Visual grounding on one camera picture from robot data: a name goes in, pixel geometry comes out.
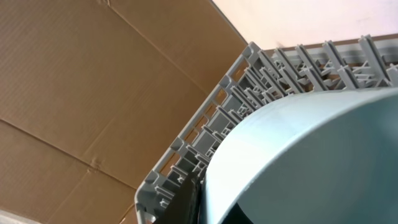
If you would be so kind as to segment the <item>grey plastic dish rack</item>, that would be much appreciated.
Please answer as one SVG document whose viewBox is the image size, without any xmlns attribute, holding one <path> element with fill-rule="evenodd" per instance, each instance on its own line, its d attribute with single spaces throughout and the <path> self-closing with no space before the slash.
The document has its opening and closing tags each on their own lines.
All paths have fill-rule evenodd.
<svg viewBox="0 0 398 224">
<path fill-rule="evenodd" d="M 397 37 L 273 53 L 249 43 L 139 186 L 137 221 L 155 222 L 189 173 L 203 178 L 223 139 L 260 107 L 299 93 L 379 86 L 397 86 Z"/>
</svg>

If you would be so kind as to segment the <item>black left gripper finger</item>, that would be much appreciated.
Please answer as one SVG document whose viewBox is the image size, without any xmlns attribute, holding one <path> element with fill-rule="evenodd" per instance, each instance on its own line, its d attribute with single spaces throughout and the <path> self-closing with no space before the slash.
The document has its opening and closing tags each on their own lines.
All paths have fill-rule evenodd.
<svg viewBox="0 0 398 224">
<path fill-rule="evenodd" d="M 197 224 L 201 204 L 198 172 L 189 173 L 172 201 L 154 224 Z"/>
</svg>

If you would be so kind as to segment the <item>brown cardboard sheet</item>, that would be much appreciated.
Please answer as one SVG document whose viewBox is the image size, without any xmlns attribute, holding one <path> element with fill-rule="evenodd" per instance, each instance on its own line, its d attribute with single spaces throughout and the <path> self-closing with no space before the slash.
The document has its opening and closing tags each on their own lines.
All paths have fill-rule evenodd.
<svg viewBox="0 0 398 224">
<path fill-rule="evenodd" d="M 209 1 L 2 1 L 1 209 L 119 223 L 244 46 Z"/>
</svg>

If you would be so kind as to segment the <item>light blue bowl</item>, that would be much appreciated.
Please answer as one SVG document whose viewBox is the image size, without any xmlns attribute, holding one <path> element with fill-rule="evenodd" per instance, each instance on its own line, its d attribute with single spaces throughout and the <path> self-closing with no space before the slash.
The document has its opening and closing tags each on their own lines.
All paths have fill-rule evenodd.
<svg viewBox="0 0 398 224">
<path fill-rule="evenodd" d="M 202 223 L 396 223 L 397 89 L 281 98 L 244 118 L 207 168 Z"/>
</svg>

